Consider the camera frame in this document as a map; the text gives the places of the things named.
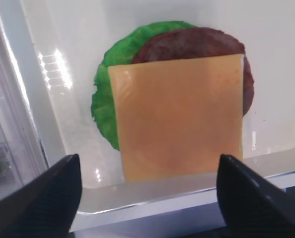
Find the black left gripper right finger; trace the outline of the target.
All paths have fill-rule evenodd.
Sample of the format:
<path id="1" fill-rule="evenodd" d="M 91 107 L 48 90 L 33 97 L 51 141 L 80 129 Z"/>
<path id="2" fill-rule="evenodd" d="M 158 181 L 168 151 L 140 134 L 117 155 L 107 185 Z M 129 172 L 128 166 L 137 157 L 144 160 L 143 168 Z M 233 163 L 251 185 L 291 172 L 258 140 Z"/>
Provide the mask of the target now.
<path id="1" fill-rule="evenodd" d="M 218 204 L 234 238 L 295 238 L 295 199 L 231 155 L 220 156 Z"/>

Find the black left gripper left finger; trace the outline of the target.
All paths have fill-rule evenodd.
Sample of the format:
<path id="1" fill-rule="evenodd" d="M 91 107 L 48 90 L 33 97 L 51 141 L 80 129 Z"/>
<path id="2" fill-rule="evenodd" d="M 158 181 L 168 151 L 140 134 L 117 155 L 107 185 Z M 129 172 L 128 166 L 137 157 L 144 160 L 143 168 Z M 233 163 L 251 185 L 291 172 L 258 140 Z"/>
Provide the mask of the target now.
<path id="1" fill-rule="evenodd" d="M 82 195 L 77 154 L 0 200 L 0 238 L 66 238 Z"/>

